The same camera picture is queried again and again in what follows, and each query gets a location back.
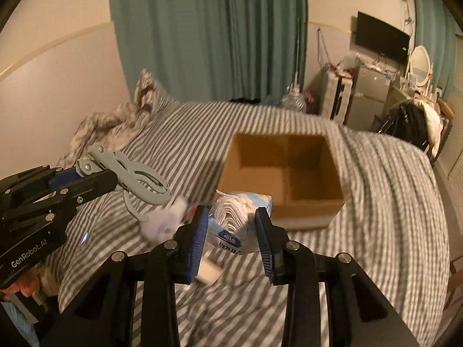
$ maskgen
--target plastic bag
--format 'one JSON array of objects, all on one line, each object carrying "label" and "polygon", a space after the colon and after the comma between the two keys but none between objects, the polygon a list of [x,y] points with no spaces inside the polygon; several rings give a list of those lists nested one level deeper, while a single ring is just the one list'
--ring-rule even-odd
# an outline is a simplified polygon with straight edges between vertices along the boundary
[{"label": "plastic bag", "polygon": [[303,113],[307,111],[306,99],[305,96],[300,93],[300,87],[298,84],[291,84],[288,86],[288,94],[280,100],[277,107]]},{"label": "plastic bag", "polygon": [[360,55],[358,52],[349,52],[344,58],[339,62],[337,65],[337,70],[339,72],[348,71],[350,69],[355,69],[357,66],[357,62],[360,59]]},{"label": "plastic bag", "polygon": [[272,197],[269,195],[229,192],[212,205],[207,222],[207,241],[215,247],[234,254],[259,251],[254,214],[258,207],[272,212]]},{"label": "plastic bag", "polygon": [[402,103],[392,108],[378,133],[400,138],[422,151],[429,145],[424,112],[411,103]]}]

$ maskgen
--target white tissue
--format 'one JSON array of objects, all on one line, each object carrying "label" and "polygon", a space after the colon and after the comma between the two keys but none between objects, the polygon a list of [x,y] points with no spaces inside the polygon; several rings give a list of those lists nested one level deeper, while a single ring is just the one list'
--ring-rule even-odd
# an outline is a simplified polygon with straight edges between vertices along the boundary
[{"label": "white tissue", "polygon": [[217,224],[234,235],[246,226],[249,220],[249,213],[256,212],[252,201],[242,195],[222,193],[216,201],[214,218]]},{"label": "white tissue", "polygon": [[171,239],[179,228],[186,210],[186,200],[178,197],[171,206],[146,213],[149,221],[140,222],[142,235],[155,244]]}]

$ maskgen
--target cardboard box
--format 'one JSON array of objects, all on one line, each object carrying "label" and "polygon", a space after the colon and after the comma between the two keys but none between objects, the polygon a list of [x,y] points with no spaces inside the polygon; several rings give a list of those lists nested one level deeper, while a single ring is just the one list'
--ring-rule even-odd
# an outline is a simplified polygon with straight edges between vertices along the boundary
[{"label": "cardboard box", "polygon": [[321,135],[235,134],[218,190],[272,196],[272,223],[287,231],[326,228],[346,202]]}]

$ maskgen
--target bed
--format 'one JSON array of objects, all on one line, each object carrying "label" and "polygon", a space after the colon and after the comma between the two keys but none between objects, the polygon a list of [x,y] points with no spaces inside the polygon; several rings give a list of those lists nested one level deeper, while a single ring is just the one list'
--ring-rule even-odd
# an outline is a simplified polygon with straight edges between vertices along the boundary
[{"label": "bed", "polygon": [[[351,197],[330,224],[290,238],[314,252],[349,252],[402,316],[421,346],[432,344],[441,319],[449,251],[444,209],[428,158],[394,137],[355,132],[332,121],[269,106],[229,102],[181,104],[149,73],[135,101],[80,125],[59,166],[71,167],[95,141],[156,169],[174,195],[210,203],[234,132],[314,133],[327,137],[341,185]],[[133,199],[139,211],[149,206]],[[68,242],[47,265],[61,282],[60,310],[116,250],[152,249],[125,209],[120,192],[80,207]],[[280,346],[286,286],[273,287],[259,253],[235,256],[209,247],[224,269],[212,286],[177,285],[182,346]],[[133,346],[140,344],[143,283],[134,312]],[[322,341],[328,345],[326,294],[320,291]]]}]

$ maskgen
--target television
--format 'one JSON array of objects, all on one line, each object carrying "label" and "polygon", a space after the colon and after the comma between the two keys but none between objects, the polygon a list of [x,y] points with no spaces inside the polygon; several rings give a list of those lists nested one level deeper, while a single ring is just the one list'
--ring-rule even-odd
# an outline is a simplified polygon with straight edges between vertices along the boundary
[{"label": "television", "polygon": [[355,44],[406,64],[410,36],[368,14],[358,12]]}]

